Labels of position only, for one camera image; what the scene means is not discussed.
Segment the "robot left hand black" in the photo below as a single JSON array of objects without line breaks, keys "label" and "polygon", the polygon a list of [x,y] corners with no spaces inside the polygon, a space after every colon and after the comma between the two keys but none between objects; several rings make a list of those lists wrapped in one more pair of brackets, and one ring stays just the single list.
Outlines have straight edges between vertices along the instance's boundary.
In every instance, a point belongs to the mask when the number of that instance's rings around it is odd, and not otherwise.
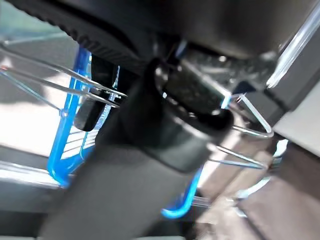
[{"label": "robot left hand black", "polygon": [[138,76],[41,227],[44,240],[132,240],[235,129],[316,0],[13,0]]}]

